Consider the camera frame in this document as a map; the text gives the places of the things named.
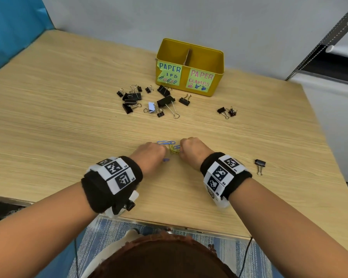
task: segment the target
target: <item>hand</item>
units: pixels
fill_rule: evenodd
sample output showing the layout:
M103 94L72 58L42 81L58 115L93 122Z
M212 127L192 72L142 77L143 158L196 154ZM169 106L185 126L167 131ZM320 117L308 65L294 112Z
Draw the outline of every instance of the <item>hand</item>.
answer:
M200 170L206 157L212 153L214 151L207 147L198 137L189 137L180 141L179 156L195 170Z
M152 173L165 157L167 147L157 143L147 142L140 145L129 156L142 170L143 176Z

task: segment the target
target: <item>green label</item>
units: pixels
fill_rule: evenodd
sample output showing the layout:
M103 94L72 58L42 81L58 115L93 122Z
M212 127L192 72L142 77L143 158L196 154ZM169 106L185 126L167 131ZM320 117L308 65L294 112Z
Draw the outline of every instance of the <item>green label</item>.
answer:
M186 88L207 93L212 85L215 73L191 68Z
M179 86L180 75L182 74L182 65L158 60L157 66L161 70L161 73L157 78L159 82Z

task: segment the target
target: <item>black wristband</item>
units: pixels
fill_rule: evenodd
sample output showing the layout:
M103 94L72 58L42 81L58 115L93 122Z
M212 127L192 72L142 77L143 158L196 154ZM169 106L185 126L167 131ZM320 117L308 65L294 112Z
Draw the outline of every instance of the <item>black wristband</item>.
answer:
M135 180L121 189L116 195L112 194L107 182L98 172L91 170L81 180L88 203L96 213L102 213L109 207L112 207L113 214L117 215L125 205L129 204L129 197L143 179L142 170L137 163L126 156L119 158L132 169Z
M225 154L223 152L214 152L210 154L204 162L201 164L200 171L205 177L207 170L210 168L210 166L216 162L220 157L224 156ZM248 179L250 177L253 177L253 175L248 171L243 171L239 174L235 174L234 172L231 172L234 176L232 181L225 187L221 197L225 197L228 200L229 195L235 191L243 182L245 179Z

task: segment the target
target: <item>black cable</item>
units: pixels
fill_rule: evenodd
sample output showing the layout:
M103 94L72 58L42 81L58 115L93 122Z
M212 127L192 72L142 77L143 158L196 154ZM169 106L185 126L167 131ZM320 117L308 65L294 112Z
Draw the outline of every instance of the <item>black cable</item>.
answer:
M250 244L251 244L251 241L252 241L252 240L253 240L253 237L251 236L250 241L249 241L249 243L248 243L248 245L247 245L247 247L246 247L245 256L244 256L244 262L242 263L242 267L241 267L241 271L240 271L239 278L241 278L242 271L243 271L243 269L244 269L244 267L245 267L247 251L248 251L248 249L249 249L249 247L250 247Z
M74 246L74 249L75 249L76 276L77 276L77 278L80 278L80 276L79 276L78 246L77 246L77 243L76 243L76 238L73 241L73 246Z

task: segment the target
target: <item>yellow box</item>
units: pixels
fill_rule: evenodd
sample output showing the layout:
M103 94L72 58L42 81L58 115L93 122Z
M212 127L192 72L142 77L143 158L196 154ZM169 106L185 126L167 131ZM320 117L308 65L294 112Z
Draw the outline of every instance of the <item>yellow box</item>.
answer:
M167 38L162 40L156 61L158 85L166 83L166 87L203 96L214 94L224 73L222 51Z

